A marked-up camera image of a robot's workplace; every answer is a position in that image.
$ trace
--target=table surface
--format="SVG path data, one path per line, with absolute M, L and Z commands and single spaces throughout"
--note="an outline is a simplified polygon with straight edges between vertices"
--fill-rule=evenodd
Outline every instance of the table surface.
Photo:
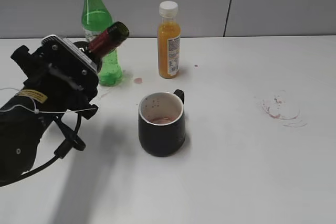
M 0 88 L 22 87 L 10 59 L 20 45 L 34 51 L 40 39 L 0 40 Z M 165 80 L 156 40 L 128 39 L 123 82 L 99 87 L 100 110 L 83 121 L 86 150 L 0 188 L 0 223 L 335 223 L 335 52 L 336 36 L 184 38 L 181 74 Z M 188 137 L 153 157 L 138 141 L 138 103 L 175 89 Z M 1 104 L 14 94 L 1 92 Z M 52 125 L 35 166 L 62 139 Z

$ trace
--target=bottle label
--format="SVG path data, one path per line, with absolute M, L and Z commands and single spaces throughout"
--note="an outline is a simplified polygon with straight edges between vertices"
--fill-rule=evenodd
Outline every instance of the bottle label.
M 91 42 L 92 40 L 94 40 L 98 35 L 101 34 L 101 31 L 90 31 L 90 30 L 86 30 L 84 29 L 84 33 L 85 33 L 85 38 L 88 42 Z
M 174 76 L 179 70 L 180 35 L 167 40 L 168 74 Z

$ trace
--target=mug rim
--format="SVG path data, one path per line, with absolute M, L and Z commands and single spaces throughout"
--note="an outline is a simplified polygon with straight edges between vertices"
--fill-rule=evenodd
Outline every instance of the mug rim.
M 169 95 L 172 95 L 173 97 L 175 97 L 176 99 L 178 99 L 178 101 L 179 101 L 180 104 L 181 104 L 181 108 L 182 108 L 182 109 L 181 109 L 181 112 L 180 112 L 179 116 L 178 116 L 174 121 L 172 121 L 172 122 L 170 122 L 170 123 L 166 123 L 166 124 L 157 124 L 157 123 L 152 123 L 152 122 L 148 121 L 148 120 L 143 116 L 143 114 L 142 114 L 142 112 L 141 112 L 141 104 L 143 103 L 143 101 L 144 101 L 146 98 L 148 98 L 149 96 L 154 95 L 154 94 L 169 94 Z M 144 98 L 141 99 L 141 101 L 140 101 L 140 103 L 139 103 L 139 107 L 138 107 L 138 114 L 141 116 L 141 118 L 142 118 L 146 123 L 148 123 L 148 124 L 152 124 L 152 125 L 155 125 L 155 126 L 167 126 L 167 125 L 171 125 L 171 124 L 177 122 L 177 121 L 181 118 L 181 116 L 183 115 L 183 113 L 184 113 L 184 104 L 183 104 L 181 98 L 178 97 L 176 94 L 171 93 L 171 92 L 167 92 L 167 91 L 164 91 L 164 92 L 156 92 L 156 93 L 151 93 L 151 94 L 145 95 Z

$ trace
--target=red droplet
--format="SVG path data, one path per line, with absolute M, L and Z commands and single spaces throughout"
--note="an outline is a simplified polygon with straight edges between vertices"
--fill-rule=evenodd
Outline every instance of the red droplet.
M 141 84 L 142 83 L 142 78 L 135 78 L 134 83 L 135 84 Z

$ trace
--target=orange juice bottle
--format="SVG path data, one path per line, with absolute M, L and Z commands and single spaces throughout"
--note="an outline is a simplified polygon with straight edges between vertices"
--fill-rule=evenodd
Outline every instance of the orange juice bottle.
M 176 23 L 177 3 L 165 1 L 160 4 L 162 21 L 157 31 L 159 74 L 171 79 L 179 72 L 181 28 Z

